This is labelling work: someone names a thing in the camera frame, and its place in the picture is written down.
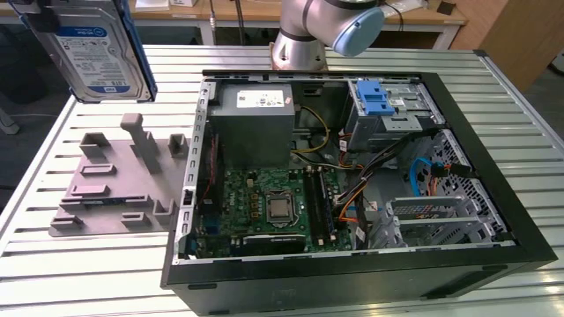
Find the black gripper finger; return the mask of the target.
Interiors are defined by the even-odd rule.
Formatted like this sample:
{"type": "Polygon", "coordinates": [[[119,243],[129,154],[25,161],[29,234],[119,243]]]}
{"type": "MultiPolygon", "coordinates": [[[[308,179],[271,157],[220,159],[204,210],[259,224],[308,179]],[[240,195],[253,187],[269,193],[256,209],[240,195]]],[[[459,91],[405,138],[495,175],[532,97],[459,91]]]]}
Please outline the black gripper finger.
{"type": "Polygon", "coordinates": [[[57,32],[60,28],[59,16],[49,8],[51,1],[35,1],[37,9],[31,14],[31,24],[39,32],[57,32]]]}

